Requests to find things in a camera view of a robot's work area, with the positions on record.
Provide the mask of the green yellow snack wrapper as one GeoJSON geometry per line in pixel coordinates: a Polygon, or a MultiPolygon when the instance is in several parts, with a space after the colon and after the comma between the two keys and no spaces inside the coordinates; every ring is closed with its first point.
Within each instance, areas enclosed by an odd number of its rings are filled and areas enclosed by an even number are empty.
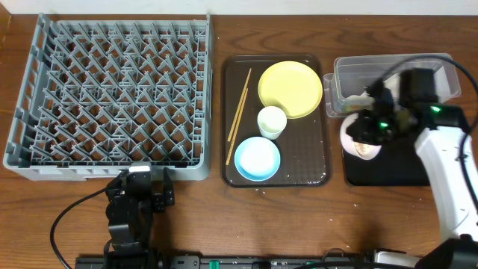
{"type": "Polygon", "coordinates": [[[348,114],[348,113],[353,113],[355,111],[360,111],[362,109],[367,109],[368,106],[354,106],[354,105],[351,105],[351,106],[346,106],[343,108],[342,112],[345,113],[345,114],[348,114]]]}

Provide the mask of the pink bowl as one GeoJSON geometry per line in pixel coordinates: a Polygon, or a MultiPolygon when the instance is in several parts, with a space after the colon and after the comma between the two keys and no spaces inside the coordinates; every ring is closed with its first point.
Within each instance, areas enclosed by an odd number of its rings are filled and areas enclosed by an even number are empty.
{"type": "Polygon", "coordinates": [[[356,121],[358,114],[351,114],[347,116],[341,124],[340,128],[340,142],[343,150],[355,157],[362,160],[369,161],[375,158],[380,150],[381,146],[370,145],[366,143],[355,142],[351,136],[346,133],[347,128],[356,121]]]}

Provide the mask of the white tissue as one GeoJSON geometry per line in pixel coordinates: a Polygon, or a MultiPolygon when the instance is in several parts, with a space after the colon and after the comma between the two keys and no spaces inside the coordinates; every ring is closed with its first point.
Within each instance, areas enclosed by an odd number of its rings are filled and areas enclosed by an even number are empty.
{"type": "Polygon", "coordinates": [[[366,93],[364,95],[351,95],[344,99],[344,103],[349,106],[369,106],[373,103],[373,98],[368,96],[366,93]]]}

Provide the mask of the light blue bowl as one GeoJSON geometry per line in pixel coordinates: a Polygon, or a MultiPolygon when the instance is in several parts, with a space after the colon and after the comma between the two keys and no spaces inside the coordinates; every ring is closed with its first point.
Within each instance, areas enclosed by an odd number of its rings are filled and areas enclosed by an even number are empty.
{"type": "Polygon", "coordinates": [[[263,182],[279,170],[281,154],[277,145],[264,137],[250,137],[239,144],[234,155],[235,168],[251,182],[263,182]]]}

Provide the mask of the white paper cup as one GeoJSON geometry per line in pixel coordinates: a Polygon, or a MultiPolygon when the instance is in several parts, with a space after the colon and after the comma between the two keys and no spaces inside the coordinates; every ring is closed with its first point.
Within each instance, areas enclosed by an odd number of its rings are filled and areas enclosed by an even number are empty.
{"type": "Polygon", "coordinates": [[[287,125],[285,112],[276,106],[262,108],[257,116],[257,123],[261,135],[267,139],[275,140],[287,125]]]}

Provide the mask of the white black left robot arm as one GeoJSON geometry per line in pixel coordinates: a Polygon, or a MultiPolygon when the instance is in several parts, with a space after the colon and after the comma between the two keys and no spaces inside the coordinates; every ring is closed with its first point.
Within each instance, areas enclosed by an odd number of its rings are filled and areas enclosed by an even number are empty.
{"type": "Polygon", "coordinates": [[[156,177],[149,164],[123,170],[107,184],[109,204],[105,210],[111,239],[104,246],[103,268],[168,268],[159,250],[149,246],[153,214],[175,204],[168,169],[161,172],[162,192],[152,190],[156,177]]]}

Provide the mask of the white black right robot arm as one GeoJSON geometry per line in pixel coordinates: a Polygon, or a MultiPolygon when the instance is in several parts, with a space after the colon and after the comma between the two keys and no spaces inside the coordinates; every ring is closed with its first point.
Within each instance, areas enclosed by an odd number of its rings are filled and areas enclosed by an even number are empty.
{"type": "Polygon", "coordinates": [[[396,99],[382,79],[369,86],[367,94],[373,98],[372,107],[343,121],[341,142],[381,146],[410,132],[418,133],[414,148],[429,179],[442,239],[422,258],[377,251],[371,266],[476,268],[477,166],[471,127],[462,109],[439,104],[430,69],[402,71],[396,99]]]}

